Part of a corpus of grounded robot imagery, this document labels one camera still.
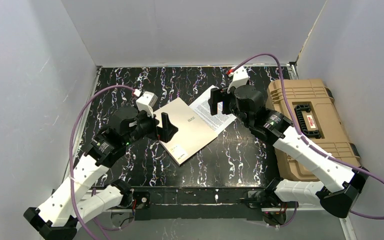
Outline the beige file folder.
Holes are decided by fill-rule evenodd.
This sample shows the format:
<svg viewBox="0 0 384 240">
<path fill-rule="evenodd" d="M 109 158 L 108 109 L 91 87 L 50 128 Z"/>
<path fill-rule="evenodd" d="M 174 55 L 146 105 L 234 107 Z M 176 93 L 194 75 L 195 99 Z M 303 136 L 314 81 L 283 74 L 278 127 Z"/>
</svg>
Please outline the beige file folder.
<svg viewBox="0 0 384 240">
<path fill-rule="evenodd" d="M 181 98 L 176 98 L 154 113 L 159 121 L 161 113 L 167 113 L 170 122 L 178 128 L 168 143 L 160 143 L 179 166 L 218 136 Z"/>
</svg>

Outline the printed white paper sheet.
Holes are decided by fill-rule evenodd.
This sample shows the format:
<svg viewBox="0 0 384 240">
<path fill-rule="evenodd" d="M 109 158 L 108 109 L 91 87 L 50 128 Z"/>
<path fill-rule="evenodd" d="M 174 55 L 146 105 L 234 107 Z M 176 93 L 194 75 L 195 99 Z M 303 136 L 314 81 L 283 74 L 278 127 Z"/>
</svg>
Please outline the printed white paper sheet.
<svg viewBox="0 0 384 240">
<path fill-rule="evenodd" d="M 216 86 L 211 85 L 194 102 L 192 102 L 189 107 L 197 113 L 212 130 L 217 134 L 220 134 L 237 118 L 233 114 L 223 114 L 223 104 L 221 102 L 218 103 L 217 114 L 211 115 L 208 101 L 211 96 L 211 90 L 216 88 Z"/>
</svg>

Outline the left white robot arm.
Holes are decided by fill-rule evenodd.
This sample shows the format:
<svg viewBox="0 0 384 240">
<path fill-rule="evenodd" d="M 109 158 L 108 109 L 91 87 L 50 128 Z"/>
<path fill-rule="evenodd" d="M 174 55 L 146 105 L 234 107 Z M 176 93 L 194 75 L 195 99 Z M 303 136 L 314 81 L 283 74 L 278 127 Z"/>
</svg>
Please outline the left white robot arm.
<svg viewBox="0 0 384 240">
<path fill-rule="evenodd" d="M 44 203 L 29 207 L 24 218 L 45 240 L 72 240 L 82 224 L 105 210 L 133 202 L 133 188 L 121 179 L 82 200 L 92 185 L 126 154 L 128 146 L 144 137 L 167 143 L 178 130 L 165 112 L 157 119 L 136 107 L 122 107 L 95 135 L 71 175 Z"/>
</svg>

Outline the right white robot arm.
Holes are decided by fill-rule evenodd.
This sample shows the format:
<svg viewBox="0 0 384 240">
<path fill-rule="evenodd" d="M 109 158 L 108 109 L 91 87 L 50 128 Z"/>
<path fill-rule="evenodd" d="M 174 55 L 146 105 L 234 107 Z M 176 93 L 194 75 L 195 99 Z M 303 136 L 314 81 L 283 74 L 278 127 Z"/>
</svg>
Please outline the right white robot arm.
<svg viewBox="0 0 384 240">
<path fill-rule="evenodd" d="M 280 204 L 298 202 L 321 206 L 331 215 L 344 219 L 363 190 L 367 175 L 363 167 L 350 167 L 329 160 L 329 155 L 313 150 L 305 143 L 292 121 L 282 113 L 267 109 L 260 91 L 252 85 L 233 90 L 213 88 L 208 104 L 216 115 L 222 103 L 223 114 L 233 114 L 258 139 L 286 153 L 311 171 L 317 181 L 291 181 L 281 177 L 273 179 L 259 194 L 242 198 L 243 204 Z"/>
</svg>

